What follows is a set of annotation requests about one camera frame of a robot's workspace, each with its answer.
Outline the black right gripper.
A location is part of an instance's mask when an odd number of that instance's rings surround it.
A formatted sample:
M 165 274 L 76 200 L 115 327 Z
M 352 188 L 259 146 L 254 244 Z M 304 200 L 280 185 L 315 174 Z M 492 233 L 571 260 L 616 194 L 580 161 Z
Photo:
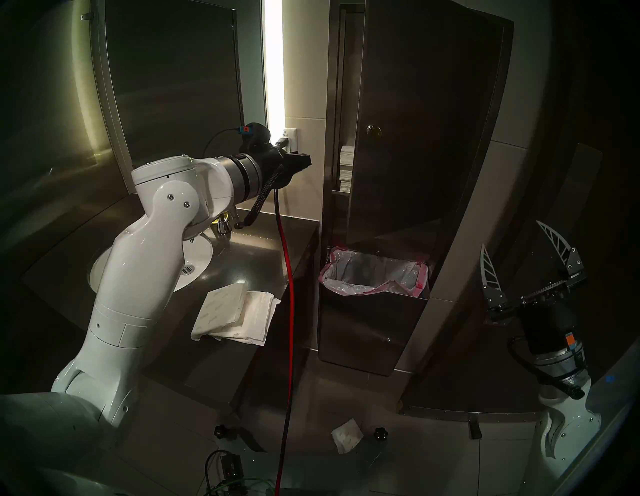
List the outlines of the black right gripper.
M 564 266 L 564 280 L 552 283 L 527 296 L 507 299 L 485 244 L 481 245 L 479 269 L 482 294 L 488 306 L 488 322 L 506 325 L 517 318 L 533 355 L 549 355 L 580 346 L 576 335 L 577 317 L 568 305 L 570 293 L 586 281 L 586 270 L 577 248 L 558 231 L 541 221 L 545 233 Z

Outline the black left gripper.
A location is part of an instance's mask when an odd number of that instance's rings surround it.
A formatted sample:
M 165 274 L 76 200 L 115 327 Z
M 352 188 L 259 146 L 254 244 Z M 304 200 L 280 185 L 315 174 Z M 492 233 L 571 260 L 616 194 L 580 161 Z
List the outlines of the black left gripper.
M 271 143 L 258 143 L 256 145 L 256 163 L 262 177 L 259 191 L 266 191 L 267 182 L 280 166 L 284 167 L 284 172 L 269 187 L 269 190 L 280 190 L 288 186 L 293 176 L 300 172 L 300 153 L 286 152 Z

